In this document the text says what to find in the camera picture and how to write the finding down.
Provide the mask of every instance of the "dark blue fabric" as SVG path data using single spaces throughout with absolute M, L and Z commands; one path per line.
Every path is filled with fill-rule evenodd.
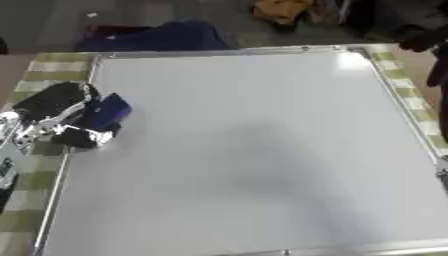
M 169 22 L 145 32 L 108 38 L 88 38 L 76 51 L 198 51 L 226 50 L 229 47 L 207 22 L 190 20 Z

